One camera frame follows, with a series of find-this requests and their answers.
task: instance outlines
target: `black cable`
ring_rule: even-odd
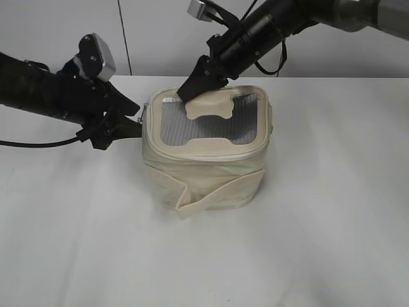
[[[213,21],[217,22],[218,24],[221,24],[221,25],[226,26],[226,27],[228,26],[228,24],[226,24],[226,22],[223,19],[218,18],[218,16],[216,16],[216,15],[214,15],[212,13],[207,13],[206,16],[209,17],[210,19],[212,19]]]
[[[117,2],[118,2],[118,10],[120,11],[120,19],[121,19],[121,27],[122,27],[123,41],[124,41],[124,43],[125,43],[125,50],[126,50],[126,52],[127,52],[129,73],[130,73],[130,75],[132,75],[132,66],[131,66],[131,64],[130,64],[127,36],[125,35],[125,27],[124,27],[124,25],[123,25],[121,3],[120,3],[120,0],[118,0]]]
[[[72,144],[78,141],[79,141],[78,137],[67,139],[66,141],[62,141],[62,142],[47,143],[47,144],[29,144],[29,143],[15,143],[15,142],[0,141],[0,146],[17,147],[17,148],[53,148],[53,147],[69,145],[69,144]]]
[[[108,118],[110,117],[112,110],[114,109],[114,104],[111,103],[111,106],[108,112],[105,114],[104,118],[102,118],[101,122],[91,127],[87,130],[82,130],[78,133],[78,135],[82,135],[81,137],[76,136],[72,139],[67,139],[66,141],[55,142],[55,143],[45,143],[45,144],[31,144],[31,143],[16,143],[16,142],[7,142],[7,141],[0,141],[0,146],[7,146],[7,147],[15,147],[15,148],[54,148],[54,147],[61,147],[65,145],[69,145],[78,141],[85,142],[88,139],[92,138],[92,135],[100,128]]]
[[[241,21],[243,21],[244,19],[247,18],[247,16],[249,16],[250,12],[252,11],[252,9],[254,8],[254,6],[256,5],[258,0],[254,0],[253,3],[250,5],[249,9],[247,10],[247,12],[245,12],[243,18]]]
[[[266,69],[264,69],[259,62],[256,62],[256,67],[259,69],[260,72],[262,72],[265,75],[279,74],[279,72],[284,67],[284,64],[287,62],[287,58],[288,58],[288,53],[287,53],[286,40],[283,40],[282,41],[281,60],[280,60],[280,64],[279,64],[278,69],[275,72],[269,72]]]

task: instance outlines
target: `white tabletop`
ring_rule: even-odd
[[[115,77],[143,104],[180,77]],[[409,79],[242,78],[275,113],[247,207],[180,221],[140,140],[0,148],[0,306],[408,306]],[[0,107],[0,139],[79,127]]]

